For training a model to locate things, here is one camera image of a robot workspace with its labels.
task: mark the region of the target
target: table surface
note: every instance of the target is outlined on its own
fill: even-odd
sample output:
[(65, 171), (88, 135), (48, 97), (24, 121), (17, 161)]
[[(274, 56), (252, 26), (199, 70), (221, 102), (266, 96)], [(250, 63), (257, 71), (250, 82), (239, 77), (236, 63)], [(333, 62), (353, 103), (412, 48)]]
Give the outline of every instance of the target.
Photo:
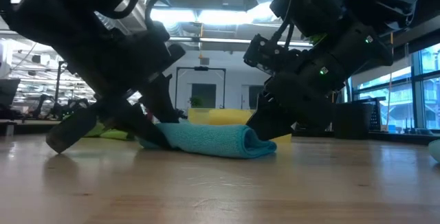
[(2, 223), (440, 223), (425, 146), (294, 138), (252, 160), (44, 136), (0, 141)]
[(6, 122), (15, 122), (17, 125), (28, 125), (28, 124), (32, 124), (32, 125), (36, 125), (36, 124), (59, 124), (60, 121), (56, 121), (56, 120), (25, 120), (24, 123), (22, 123), (21, 120), (0, 120), (0, 123), (6, 123)]

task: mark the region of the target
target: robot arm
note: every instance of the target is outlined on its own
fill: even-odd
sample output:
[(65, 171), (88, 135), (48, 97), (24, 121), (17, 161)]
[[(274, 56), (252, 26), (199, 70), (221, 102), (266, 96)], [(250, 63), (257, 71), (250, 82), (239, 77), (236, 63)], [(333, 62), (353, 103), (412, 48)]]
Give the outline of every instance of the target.
[[(99, 96), (97, 103), (78, 110), (49, 133), (47, 143), (58, 153), (92, 129), (96, 116), (107, 126), (170, 148), (164, 134), (127, 102), (139, 91), (140, 102), (161, 122), (178, 122), (168, 94), (171, 76), (162, 72), (185, 51), (178, 45), (167, 47), (164, 26), (149, 18), (156, 1), (150, 0), (146, 7), (148, 30), (126, 36), (117, 29), (107, 30), (95, 12), (120, 19), (138, 0), (130, 0), (121, 12), (114, 10), (122, 0), (21, 0), (18, 5), (0, 0), (0, 15), (12, 30), (52, 46), (67, 69), (79, 74)], [(364, 5), (358, 7), (358, 1)], [(371, 58), (391, 64), (391, 49), (383, 37), (408, 26), (415, 2), (275, 0), (271, 9), (283, 18), (280, 30), (271, 39), (255, 36), (245, 54), (245, 63), (272, 76), (248, 124), (261, 139), (290, 132), (294, 122), (324, 128), (333, 115), (329, 92), (341, 89), (344, 80)], [(381, 15), (371, 15), (372, 11)], [(279, 47), (278, 39), (289, 24), (321, 40), (309, 51)]]
[(258, 96), (256, 113), (247, 125), (261, 139), (291, 132), (297, 122), (325, 130), (333, 120), (330, 94), (368, 61), (392, 65), (389, 34), (405, 29), (413, 19), (417, 0), (274, 0), (270, 6), (287, 24), (306, 37), (320, 40), (310, 50), (287, 51), (277, 45), (279, 35), (256, 35), (245, 63), (272, 77)]

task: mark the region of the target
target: folded towel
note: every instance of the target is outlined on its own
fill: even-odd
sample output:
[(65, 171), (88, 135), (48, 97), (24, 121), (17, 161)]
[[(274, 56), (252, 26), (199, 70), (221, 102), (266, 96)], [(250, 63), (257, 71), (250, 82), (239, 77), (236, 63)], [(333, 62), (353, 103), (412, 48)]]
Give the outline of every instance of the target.
[[(261, 141), (246, 125), (156, 124), (173, 148), (188, 153), (251, 159), (275, 152), (276, 144)], [(144, 148), (156, 145), (140, 139)]]

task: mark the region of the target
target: door frame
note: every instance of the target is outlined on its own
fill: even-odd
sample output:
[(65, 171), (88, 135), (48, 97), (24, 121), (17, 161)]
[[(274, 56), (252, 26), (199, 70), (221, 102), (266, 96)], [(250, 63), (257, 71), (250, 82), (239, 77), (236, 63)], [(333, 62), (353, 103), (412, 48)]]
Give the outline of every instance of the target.
[[(252, 85), (241, 85), (241, 109), (242, 110), (250, 110), (250, 87), (264, 87), (264, 85), (256, 85), (256, 84), (252, 84)], [(247, 107), (246, 109), (244, 109), (243, 107), (243, 103), (246, 103)]]
[(177, 86), (179, 83), (179, 70), (180, 69), (192, 69), (194, 71), (210, 71), (220, 70), (223, 72), (223, 108), (225, 108), (225, 95), (226, 95), (226, 69), (225, 68), (209, 68), (209, 67), (177, 67), (176, 68), (176, 89), (174, 96), (174, 108), (177, 108)]

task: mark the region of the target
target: green cushion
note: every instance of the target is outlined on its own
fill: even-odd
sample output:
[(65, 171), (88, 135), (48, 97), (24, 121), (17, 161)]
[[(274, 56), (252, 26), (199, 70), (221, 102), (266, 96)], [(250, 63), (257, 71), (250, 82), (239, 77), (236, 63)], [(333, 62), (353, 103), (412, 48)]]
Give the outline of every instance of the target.
[(95, 127), (89, 131), (84, 137), (99, 137), (104, 132), (104, 124), (97, 122)]
[(108, 139), (120, 139), (123, 141), (129, 140), (127, 138), (129, 134), (124, 131), (118, 131), (118, 130), (108, 130), (102, 133), (99, 137), (101, 138), (108, 138)]

